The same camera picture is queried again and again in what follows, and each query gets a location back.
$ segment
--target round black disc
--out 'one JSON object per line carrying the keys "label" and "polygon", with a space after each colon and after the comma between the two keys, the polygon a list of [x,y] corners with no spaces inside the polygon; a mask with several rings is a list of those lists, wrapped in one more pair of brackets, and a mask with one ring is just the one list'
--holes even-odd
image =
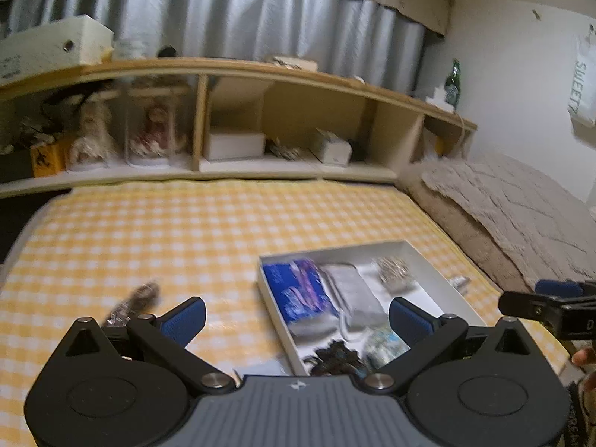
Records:
{"label": "round black disc", "polygon": [[535,366],[528,356],[506,354],[444,363],[412,382],[407,405],[442,445],[549,445],[567,421],[569,400],[552,371]]}
{"label": "round black disc", "polygon": [[25,402],[36,440],[60,447],[137,447],[177,427],[188,406],[177,376],[149,363],[94,356],[42,372]]}

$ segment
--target metal pivot screw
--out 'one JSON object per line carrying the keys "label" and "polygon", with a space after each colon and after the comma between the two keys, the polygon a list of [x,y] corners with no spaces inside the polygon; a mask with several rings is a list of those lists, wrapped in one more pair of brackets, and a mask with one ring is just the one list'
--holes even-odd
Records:
{"label": "metal pivot screw", "polygon": [[395,380],[386,373],[373,373],[364,379],[364,383],[375,390],[385,390],[391,388]]}
{"label": "metal pivot screw", "polygon": [[223,388],[232,381],[232,378],[220,371],[207,373],[201,377],[201,383],[207,388]]}

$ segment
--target blue package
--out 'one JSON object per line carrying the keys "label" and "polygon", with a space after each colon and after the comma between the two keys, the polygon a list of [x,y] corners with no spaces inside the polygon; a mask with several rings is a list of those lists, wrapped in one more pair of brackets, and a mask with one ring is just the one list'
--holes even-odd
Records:
{"label": "blue package", "polygon": [[338,328],[339,313],[325,293],[312,260],[266,265],[263,271],[293,336],[327,334]]}

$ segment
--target small plastic bag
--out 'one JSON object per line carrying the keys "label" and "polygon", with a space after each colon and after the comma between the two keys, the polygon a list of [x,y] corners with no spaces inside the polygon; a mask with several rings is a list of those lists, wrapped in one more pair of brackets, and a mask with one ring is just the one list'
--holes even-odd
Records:
{"label": "small plastic bag", "polygon": [[375,371],[409,350],[409,346],[389,324],[374,330],[364,345],[364,364]]}
{"label": "small plastic bag", "polygon": [[422,161],[439,161],[443,155],[443,140],[427,128],[422,128]]}
{"label": "small plastic bag", "polygon": [[596,122],[596,42],[593,31],[577,39],[577,58],[568,100],[571,120],[586,127]]}

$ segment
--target white box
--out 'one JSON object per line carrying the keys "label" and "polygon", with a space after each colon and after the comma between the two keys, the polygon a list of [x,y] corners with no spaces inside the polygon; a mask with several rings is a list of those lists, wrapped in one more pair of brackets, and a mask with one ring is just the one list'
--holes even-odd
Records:
{"label": "white box", "polygon": [[234,128],[211,128],[205,143],[205,158],[257,158],[264,154],[264,134]]}
{"label": "white box", "polygon": [[320,129],[315,130],[309,149],[323,164],[347,166],[352,156],[350,143],[332,132]]}
{"label": "white box", "polygon": [[87,15],[17,32],[0,40],[0,85],[52,70],[101,63],[114,32]]}
{"label": "white box", "polygon": [[[437,317],[443,313],[453,313],[466,320],[470,326],[486,326],[476,311],[461,297],[460,293],[407,242],[380,242],[353,247],[263,256],[259,258],[257,284],[273,326],[296,375],[308,375],[307,366],[302,362],[302,358],[312,356],[314,350],[317,348],[327,347],[331,340],[342,340],[342,336],[339,332],[336,332],[316,342],[297,343],[294,341],[281,316],[275,298],[273,298],[263,271],[263,265],[288,263],[305,257],[318,264],[351,263],[356,266],[372,293],[383,306],[385,312],[389,313],[389,305],[394,296],[386,291],[376,273],[372,273],[373,268],[371,267],[373,259],[384,256],[399,256],[403,258],[408,264],[413,276],[421,285],[417,289],[412,289],[402,294],[402,297],[433,316]],[[337,307],[333,295],[329,294],[329,291],[327,291],[327,295]],[[359,342],[347,343],[346,346],[349,349],[357,350],[360,357],[362,357],[365,342],[366,338]]]}

